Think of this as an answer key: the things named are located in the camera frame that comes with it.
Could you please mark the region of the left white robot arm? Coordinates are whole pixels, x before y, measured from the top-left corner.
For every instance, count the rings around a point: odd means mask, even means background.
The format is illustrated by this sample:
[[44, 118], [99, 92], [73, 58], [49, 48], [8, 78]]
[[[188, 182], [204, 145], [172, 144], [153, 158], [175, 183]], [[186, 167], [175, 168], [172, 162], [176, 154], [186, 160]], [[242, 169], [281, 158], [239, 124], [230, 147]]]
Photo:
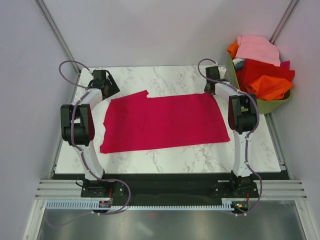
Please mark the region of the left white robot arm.
[[84, 169], [81, 197], [108, 198], [111, 184], [102, 180], [104, 168], [99, 163], [94, 147], [95, 125], [92, 110], [102, 101], [120, 92], [113, 76], [108, 70], [95, 69], [93, 79], [85, 88], [83, 95], [72, 104], [60, 108], [61, 135], [73, 147]]

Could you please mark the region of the magenta t shirt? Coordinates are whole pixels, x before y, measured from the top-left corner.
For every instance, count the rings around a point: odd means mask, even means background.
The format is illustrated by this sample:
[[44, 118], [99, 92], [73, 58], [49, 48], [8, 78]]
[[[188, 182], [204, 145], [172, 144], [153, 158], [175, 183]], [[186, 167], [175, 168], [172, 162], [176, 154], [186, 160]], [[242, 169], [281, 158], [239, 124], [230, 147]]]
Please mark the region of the magenta t shirt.
[[111, 100], [102, 154], [227, 143], [217, 101], [208, 93], [149, 97], [147, 90]]

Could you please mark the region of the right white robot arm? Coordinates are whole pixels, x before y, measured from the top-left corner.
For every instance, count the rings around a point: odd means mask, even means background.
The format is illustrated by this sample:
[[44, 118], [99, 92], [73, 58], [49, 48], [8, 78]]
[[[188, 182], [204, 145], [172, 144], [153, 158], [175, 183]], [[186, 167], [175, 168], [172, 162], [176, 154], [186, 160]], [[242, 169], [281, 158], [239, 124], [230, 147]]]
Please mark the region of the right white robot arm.
[[206, 67], [205, 79], [204, 91], [220, 96], [228, 103], [227, 122], [234, 137], [234, 163], [228, 182], [229, 192], [235, 197], [258, 197], [255, 174], [250, 167], [252, 131], [259, 124], [256, 97], [242, 93], [222, 79], [218, 66]]

